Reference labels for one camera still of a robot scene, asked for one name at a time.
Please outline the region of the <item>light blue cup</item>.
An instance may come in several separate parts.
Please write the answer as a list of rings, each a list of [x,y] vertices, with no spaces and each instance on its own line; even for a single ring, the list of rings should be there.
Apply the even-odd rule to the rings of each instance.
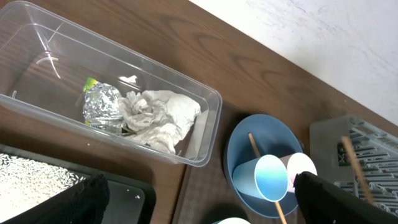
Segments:
[[[287,194],[289,178],[283,162],[268,154],[238,165],[233,184],[242,194],[278,202]]]

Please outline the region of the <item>white napkin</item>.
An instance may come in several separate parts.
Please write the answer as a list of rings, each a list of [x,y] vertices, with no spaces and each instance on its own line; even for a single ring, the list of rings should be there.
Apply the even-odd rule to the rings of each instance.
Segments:
[[[158,151],[175,154],[195,118],[200,105],[190,97],[169,90],[130,91],[118,100],[119,111],[133,134],[125,138]]]

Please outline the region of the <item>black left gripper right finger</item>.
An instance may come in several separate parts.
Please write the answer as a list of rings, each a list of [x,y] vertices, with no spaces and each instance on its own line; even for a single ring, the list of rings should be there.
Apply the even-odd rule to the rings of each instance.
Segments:
[[[297,174],[295,197],[306,224],[397,224],[397,217],[310,172]]]

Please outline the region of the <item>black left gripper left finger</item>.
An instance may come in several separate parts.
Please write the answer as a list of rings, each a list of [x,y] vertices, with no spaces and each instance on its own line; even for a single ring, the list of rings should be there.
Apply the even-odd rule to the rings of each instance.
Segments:
[[[107,178],[93,175],[4,224],[101,224],[109,200]]]

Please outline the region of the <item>dark blue plate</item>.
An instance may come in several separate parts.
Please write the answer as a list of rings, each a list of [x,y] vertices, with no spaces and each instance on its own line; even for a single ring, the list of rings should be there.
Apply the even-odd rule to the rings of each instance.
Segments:
[[[231,133],[224,151],[223,170],[226,181],[240,201],[256,214],[266,218],[279,218],[273,202],[242,194],[233,185],[234,169],[252,159],[255,153],[248,134],[255,140],[260,155],[272,154],[284,157],[302,152],[301,142],[283,122],[266,114],[254,114],[244,118]]]

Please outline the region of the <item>wooden chopstick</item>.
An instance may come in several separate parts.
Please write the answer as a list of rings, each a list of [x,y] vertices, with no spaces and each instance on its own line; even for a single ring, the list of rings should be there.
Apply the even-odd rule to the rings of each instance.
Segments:
[[[354,148],[351,142],[351,139],[348,136],[343,136],[341,138],[341,141],[343,143],[343,146],[346,150],[346,154],[350,160],[351,167],[354,170],[354,174],[357,176],[360,187],[366,197],[366,200],[368,203],[371,205],[376,205],[374,198],[371,194],[371,190],[369,188],[368,182],[364,177],[363,170],[361,167],[361,164],[359,163],[356,154],[354,153]]]
[[[256,157],[260,157],[261,155],[260,155],[260,153],[259,153],[259,150],[258,150],[258,148],[257,148],[257,146],[256,146],[256,143],[255,143],[255,140],[254,140],[252,134],[251,134],[251,133],[248,133],[248,137],[249,137],[249,140],[250,140],[250,143],[251,143],[251,146],[252,146],[252,149],[253,149],[253,151],[254,151],[255,156],[256,156]],[[275,207],[276,207],[276,209],[277,209],[277,211],[278,211],[278,214],[279,214],[279,217],[280,217],[281,222],[282,222],[283,224],[287,224],[287,221],[286,221],[286,219],[285,219],[284,213],[283,213],[283,211],[282,211],[282,208],[281,208],[279,202],[274,202],[274,204],[275,204]]]

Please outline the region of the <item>foil snack wrapper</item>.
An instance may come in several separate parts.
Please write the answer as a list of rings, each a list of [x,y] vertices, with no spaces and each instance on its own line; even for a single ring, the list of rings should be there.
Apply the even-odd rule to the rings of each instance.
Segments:
[[[119,110],[118,100],[122,97],[119,90],[88,77],[83,92],[85,124],[112,134],[122,134],[124,118]]]

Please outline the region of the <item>pink cup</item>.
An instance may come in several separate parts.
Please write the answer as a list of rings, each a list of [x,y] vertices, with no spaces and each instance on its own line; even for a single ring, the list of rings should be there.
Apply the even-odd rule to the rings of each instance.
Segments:
[[[294,180],[297,174],[301,174],[302,172],[310,172],[314,175],[317,175],[317,170],[313,161],[302,152],[296,152],[294,154],[281,157],[280,159],[287,170],[287,176],[289,179],[287,191],[290,193],[295,192]]]

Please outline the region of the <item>white rice pile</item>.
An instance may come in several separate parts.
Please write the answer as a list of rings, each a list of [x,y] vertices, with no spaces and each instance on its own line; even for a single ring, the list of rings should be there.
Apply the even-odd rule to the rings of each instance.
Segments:
[[[1,154],[1,222],[85,180],[66,168]]]

